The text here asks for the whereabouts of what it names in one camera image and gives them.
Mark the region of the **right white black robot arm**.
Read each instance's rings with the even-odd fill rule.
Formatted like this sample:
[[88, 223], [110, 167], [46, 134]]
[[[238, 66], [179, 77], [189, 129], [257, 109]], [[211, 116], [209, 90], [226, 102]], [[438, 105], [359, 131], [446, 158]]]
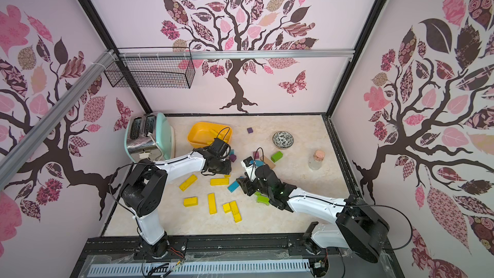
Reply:
[[354, 194], [330, 198], [309, 193], [281, 181], [268, 165], [259, 166], [252, 157], [241, 165], [244, 176], [237, 182], [243, 193], [260, 193], [281, 211], [308, 214], [324, 222], [308, 229], [310, 248], [350, 249], [369, 263], [377, 263], [383, 251], [395, 250], [385, 244], [390, 225], [375, 211], [377, 205], [369, 205]]

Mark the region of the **yellow short block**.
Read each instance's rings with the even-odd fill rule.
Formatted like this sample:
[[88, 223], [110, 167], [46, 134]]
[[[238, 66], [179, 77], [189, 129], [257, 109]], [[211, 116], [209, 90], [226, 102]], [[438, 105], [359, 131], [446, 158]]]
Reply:
[[184, 207], [195, 207], [198, 206], [198, 204], [199, 204], [198, 197], [190, 197], [190, 198], [185, 198], [183, 200]]

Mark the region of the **yellow long front block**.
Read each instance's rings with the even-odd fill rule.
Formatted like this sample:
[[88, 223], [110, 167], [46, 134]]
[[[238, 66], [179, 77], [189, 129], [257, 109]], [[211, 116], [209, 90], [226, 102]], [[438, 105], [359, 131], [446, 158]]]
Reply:
[[240, 214], [240, 211], [239, 211], [239, 207], [237, 205], [237, 202], [236, 201], [232, 201], [229, 203], [230, 205], [230, 210], [231, 210], [231, 213], [233, 215], [233, 218], [234, 218], [234, 221], [236, 223], [239, 223], [240, 221], [242, 221], [242, 217], [241, 217], [241, 214]]

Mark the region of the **long yellow diagonal block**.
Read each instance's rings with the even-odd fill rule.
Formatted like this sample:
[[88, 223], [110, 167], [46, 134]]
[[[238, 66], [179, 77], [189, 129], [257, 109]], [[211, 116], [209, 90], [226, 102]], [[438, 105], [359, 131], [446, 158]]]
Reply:
[[180, 184], [180, 186], [179, 186], [180, 190], [185, 192], [197, 180], [198, 180], [198, 177], [196, 175], [191, 175], [182, 184]]

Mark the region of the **yellow small front cube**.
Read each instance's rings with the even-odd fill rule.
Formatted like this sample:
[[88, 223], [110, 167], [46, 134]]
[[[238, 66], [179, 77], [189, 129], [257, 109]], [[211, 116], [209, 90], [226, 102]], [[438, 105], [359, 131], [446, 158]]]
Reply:
[[230, 204], [229, 204], [229, 203], [225, 203], [225, 204], [223, 205], [223, 211], [224, 211], [224, 213], [225, 213], [225, 214], [226, 214], [226, 213], [229, 213], [229, 212], [231, 212], [231, 211], [232, 211], [232, 210], [231, 210], [231, 206], [230, 206]]

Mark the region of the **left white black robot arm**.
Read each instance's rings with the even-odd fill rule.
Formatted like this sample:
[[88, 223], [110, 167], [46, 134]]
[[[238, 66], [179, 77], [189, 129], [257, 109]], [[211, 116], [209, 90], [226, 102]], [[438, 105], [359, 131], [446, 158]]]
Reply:
[[146, 158], [134, 164], [122, 185], [120, 197], [136, 220], [145, 253], [158, 259], [169, 250], [167, 233], [158, 213], [167, 182], [195, 172], [205, 176], [229, 175], [232, 171], [230, 152], [228, 143], [215, 138], [211, 145], [193, 149], [181, 157], [158, 162]]

